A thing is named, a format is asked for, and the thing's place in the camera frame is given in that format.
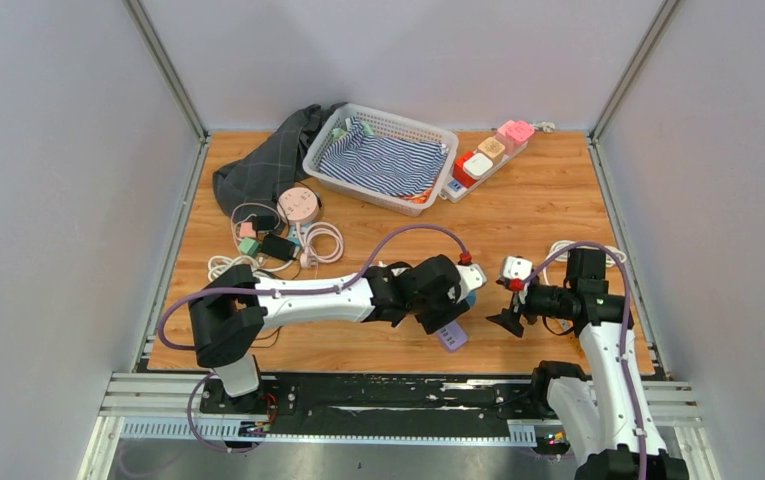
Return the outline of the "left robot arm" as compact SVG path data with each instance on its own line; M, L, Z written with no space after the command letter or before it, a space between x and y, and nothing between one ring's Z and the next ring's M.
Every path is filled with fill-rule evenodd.
M196 361L222 382L229 404L251 413L264 400L251 352L261 332L318 321L397 327L412 316L433 335L470 310L486 280L478 265L460 265L445 255L416 266L397 262L317 280L262 278L250 266L236 265L186 302Z

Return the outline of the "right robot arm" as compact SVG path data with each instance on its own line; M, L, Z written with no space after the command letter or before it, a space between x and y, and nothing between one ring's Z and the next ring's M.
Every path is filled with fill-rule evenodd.
M686 462L672 456L646 400L637 363L628 292L614 295L607 263L622 264L606 246L573 242L535 266L508 256L498 284L512 299L491 322L513 335L523 319L565 320L590 371L543 361L532 372L529 403L542 417L557 416L577 460L578 479L686 479Z

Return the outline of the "blue cube plug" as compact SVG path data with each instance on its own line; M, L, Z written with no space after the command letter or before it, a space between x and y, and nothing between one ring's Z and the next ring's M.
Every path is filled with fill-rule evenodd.
M470 292L465 298L464 301L467 303L469 308L473 308L476 303L477 293L476 292Z

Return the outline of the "purple power strip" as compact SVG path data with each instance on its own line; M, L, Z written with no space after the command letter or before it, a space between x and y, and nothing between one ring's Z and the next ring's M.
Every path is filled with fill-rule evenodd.
M439 329L435 336L448 353L458 351L469 340L469 336L457 321L452 321Z

